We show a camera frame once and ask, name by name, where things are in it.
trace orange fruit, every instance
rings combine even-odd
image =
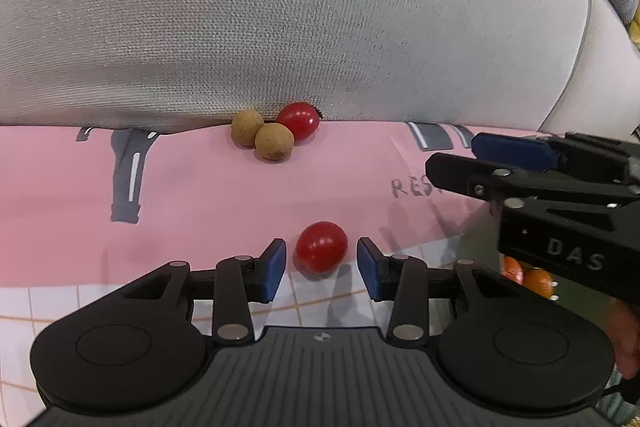
[[[525,272],[523,286],[543,296],[545,299],[550,299],[551,295],[554,294],[553,281],[548,271],[534,268]]]
[[[522,266],[520,263],[516,261],[513,257],[509,257],[508,255],[504,256],[504,261],[502,263],[502,269],[500,273],[507,277],[507,279],[511,279],[513,282],[518,284],[522,284],[524,281],[524,272],[522,271]]]

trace das logo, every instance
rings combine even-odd
[[[591,255],[583,256],[582,249],[580,247],[572,248],[569,253],[563,251],[564,245],[559,239],[549,239],[549,245],[546,247],[546,253],[553,256],[562,256],[567,263],[574,263],[580,266],[585,265],[589,270],[597,271],[602,270],[602,262],[605,257],[601,253],[592,253]]]

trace human hand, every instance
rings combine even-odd
[[[640,321],[624,302],[612,302],[607,334],[613,344],[616,365],[626,380],[640,370]]]

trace small logo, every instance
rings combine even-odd
[[[326,342],[330,339],[331,339],[331,335],[329,335],[329,333],[324,333],[324,331],[321,331],[321,333],[314,335],[314,340],[318,341],[319,343]]]

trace sofa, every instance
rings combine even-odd
[[[628,137],[607,0],[0,0],[0,123],[177,132],[305,99],[328,120]]]

